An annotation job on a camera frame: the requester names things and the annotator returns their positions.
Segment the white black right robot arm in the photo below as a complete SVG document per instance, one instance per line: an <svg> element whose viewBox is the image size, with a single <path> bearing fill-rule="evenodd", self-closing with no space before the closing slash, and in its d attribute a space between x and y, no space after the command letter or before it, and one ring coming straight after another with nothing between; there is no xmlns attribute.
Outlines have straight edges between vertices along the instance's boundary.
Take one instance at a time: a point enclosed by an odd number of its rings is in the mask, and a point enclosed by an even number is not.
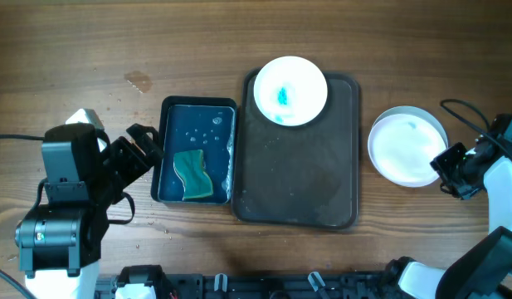
<svg viewBox="0 0 512 299"><path fill-rule="evenodd" d="M409 262L396 286L412 298L512 298L512 159L498 158L484 173L488 234L446 270Z"/></svg>

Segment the green yellow scrub sponge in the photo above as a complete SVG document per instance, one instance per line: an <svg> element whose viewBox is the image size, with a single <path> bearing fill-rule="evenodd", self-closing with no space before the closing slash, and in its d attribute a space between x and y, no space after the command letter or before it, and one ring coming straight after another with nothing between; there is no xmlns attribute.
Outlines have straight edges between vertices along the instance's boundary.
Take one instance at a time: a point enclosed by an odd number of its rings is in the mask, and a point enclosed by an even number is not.
<svg viewBox="0 0 512 299"><path fill-rule="evenodd" d="M173 156L175 174L183 184L183 200L213 195L213 184L204 167L202 149L178 152Z"/></svg>

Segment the large brown serving tray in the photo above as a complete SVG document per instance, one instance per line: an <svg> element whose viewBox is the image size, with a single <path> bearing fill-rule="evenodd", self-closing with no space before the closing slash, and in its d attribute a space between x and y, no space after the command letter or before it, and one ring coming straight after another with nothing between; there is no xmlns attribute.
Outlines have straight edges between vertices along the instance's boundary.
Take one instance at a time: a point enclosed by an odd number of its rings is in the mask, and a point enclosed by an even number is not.
<svg viewBox="0 0 512 299"><path fill-rule="evenodd" d="M269 121L253 96L258 69L243 82L232 212L240 221L345 230L360 199L360 87L326 71L328 100L306 125Z"/></svg>

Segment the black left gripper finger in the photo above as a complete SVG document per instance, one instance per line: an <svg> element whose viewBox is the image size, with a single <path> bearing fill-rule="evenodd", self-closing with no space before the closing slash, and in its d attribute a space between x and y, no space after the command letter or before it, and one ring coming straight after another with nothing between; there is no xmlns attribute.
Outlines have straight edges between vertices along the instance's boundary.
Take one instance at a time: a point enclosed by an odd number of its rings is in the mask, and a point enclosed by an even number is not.
<svg viewBox="0 0 512 299"><path fill-rule="evenodd" d="M74 135L74 147L77 149L92 149L93 134L96 136L99 152L107 147L107 135L99 116L92 109L81 108L66 122L70 135Z"/></svg>
<svg viewBox="0 0 512 299"><path fill-rule="evenodd" d="M154 127L135 123L126 132L134 140L137 155L145 164L154 167L161 163L163 150L159 144L158 131Z"/></svg>

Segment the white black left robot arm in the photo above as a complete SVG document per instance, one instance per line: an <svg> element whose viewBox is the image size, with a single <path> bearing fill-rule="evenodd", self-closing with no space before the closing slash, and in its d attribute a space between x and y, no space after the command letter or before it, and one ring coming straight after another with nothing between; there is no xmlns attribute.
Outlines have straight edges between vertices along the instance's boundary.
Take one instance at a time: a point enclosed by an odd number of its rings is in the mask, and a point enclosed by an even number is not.
<svg viewBox="0 0 512 299"><path fill-rule="evenodd" d="M124 190L160 164L158 131L133 124L111 141L89 121L59 125L42 138L46 177L37 199L17 225L19 269L35 298L92 298L100 272L101 242L110 225L107 211Z"/></svg>

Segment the white plate top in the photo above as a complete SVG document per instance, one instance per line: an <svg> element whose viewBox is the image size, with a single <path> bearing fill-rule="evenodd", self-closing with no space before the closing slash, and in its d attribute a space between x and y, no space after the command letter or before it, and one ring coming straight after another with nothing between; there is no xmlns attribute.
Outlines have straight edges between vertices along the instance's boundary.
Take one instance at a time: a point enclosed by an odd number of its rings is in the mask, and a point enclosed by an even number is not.
<svg viewBox="0 0 512 299"><path fill-rule="evenodd" d="M278 57L256 75L253 96L258 110L283 126L305 125L324 109L329 88L322 71L299 56Z"/></svg>

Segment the white plate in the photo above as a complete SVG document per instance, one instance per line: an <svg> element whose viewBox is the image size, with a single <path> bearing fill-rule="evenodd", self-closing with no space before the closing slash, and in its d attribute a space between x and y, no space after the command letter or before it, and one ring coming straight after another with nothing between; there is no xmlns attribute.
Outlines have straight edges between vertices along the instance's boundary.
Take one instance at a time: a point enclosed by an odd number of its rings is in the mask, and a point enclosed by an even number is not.
<svg viewBox="0 0 512 299"><path fill-rule="evenodd" d="M406 115L414 115L416 117L419 117L423 120L426 120L428 123L430 123L440 134L446 145L449 145L449 138L448 135L440 123L440 121L429 111L424 110L422 108L416 107L416 106L410 106L410 105L401 105L401 106L395 106L393 108L390 108L388 110L385 110L374 122L373 126L375 126L380 120L390 116L390 115L397 115L397 114L406 114Z"/></svg>
<svg viewBox="0 0 512 299"><path fill-rule="evenodd" d="M256 75L253 96L258 110L283 126L305 125L324 109L329 88L322 71L299 56L278 57Z"/></svg>
<svg viewBox="0 0 512 299"><path fill-rule="evenodd" d="M446 149L446 142L428 121L396 114L373 126L367 148L373 166L385 179L403 187L420 188L439 179L431 162Z"/></svg>

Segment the small black water tray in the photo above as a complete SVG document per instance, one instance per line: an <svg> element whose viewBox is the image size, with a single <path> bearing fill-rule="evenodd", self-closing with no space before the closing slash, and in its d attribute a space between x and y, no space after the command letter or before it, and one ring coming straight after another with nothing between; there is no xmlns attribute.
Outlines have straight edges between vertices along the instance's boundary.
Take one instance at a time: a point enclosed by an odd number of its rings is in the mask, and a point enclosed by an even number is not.
<svg viewBox="0 0 512 299"><path fill-rule="evenodd" d="M163 159L154 168L151 197L160 203L223 205L232 198L237 106L229 98L169 96L161 107L159 144ZM213 195L183 200L183 184L175 174L173 156L203 150L204 167Z"/></svg>

